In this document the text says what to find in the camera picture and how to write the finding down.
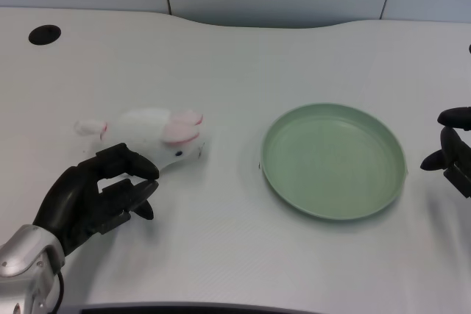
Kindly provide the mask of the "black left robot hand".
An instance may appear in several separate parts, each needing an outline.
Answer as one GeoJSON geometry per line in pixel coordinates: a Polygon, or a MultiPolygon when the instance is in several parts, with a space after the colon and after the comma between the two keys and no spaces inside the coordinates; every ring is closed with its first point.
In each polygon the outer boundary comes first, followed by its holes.
{"type": "Polygon", "coordinates": [[[52,233],[68,256],[96,233],[128,222],[152,220],[148,198],[157,190],[158,168],[124,143],[68,168],[46,194],[33,221],[52,233]]]}

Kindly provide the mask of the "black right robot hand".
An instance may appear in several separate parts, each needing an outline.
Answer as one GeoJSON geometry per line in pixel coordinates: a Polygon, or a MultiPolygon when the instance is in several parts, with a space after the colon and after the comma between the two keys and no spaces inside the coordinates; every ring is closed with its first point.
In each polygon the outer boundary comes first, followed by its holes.
{"type": "Polygon", "coordinates": [[[445,178],[465,197],[470,197],[470,146],[456,129],[470,131],[470,107],[444,110],[437,121],[443,126],[441,148],[428,155],[421,163],[424,171],[443,170],[445,178]]]}

